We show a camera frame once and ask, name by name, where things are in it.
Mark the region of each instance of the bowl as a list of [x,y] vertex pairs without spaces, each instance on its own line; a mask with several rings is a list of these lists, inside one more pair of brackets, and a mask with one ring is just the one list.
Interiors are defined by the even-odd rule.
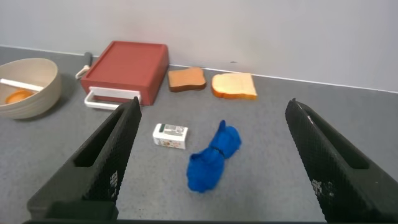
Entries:
[[0,116],[3,117],[23,119],[37,116],[50,109],[61,95],[58,67],[45,58],[28,58],[1,65],[0,78],[43,87],[21,101],[7,104],[7,97],[18,88],[0,84]]

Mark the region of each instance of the white wall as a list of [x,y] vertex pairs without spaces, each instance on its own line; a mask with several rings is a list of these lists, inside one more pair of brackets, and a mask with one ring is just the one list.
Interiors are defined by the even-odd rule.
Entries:
[[1,45],[99,55],[111,40],[165,43],[179,65],[398,91],[397,0],[0,0]]

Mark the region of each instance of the toast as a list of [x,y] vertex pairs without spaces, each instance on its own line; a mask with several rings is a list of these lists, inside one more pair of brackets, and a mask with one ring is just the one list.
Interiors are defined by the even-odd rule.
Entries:
[[206,79],[201,68],[169,71],[169,87],[172,92],[202,90],[206,88]]
[[257,99],[256,88],[250,73],[225,73],[213,76],[213,94],[226,99]]

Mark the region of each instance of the toaster handle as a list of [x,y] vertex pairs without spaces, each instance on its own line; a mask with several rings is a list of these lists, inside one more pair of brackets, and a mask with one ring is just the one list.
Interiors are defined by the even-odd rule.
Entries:
[[87,94],[85,98],[85,105],[90,108],[98,108],[98,109],[106,109],[106,110],[115,110],[120,104],[115,103],[99,103],[94,101],[95,96],[107,96],[113,98],[122,98],[122,99],[134,99],[134,97],[138,97],[138,101],[141,101],[141,94],[139,91],[134,90],[118,90],[113,88],[103,88],[103,87],[89,87],[90,92]]

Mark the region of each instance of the small carton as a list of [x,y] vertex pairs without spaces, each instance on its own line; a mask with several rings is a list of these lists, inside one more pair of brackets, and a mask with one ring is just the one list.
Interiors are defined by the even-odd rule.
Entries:
[[185,149],[188,128],[170,124],[156,124],[153,137],[156,145]]

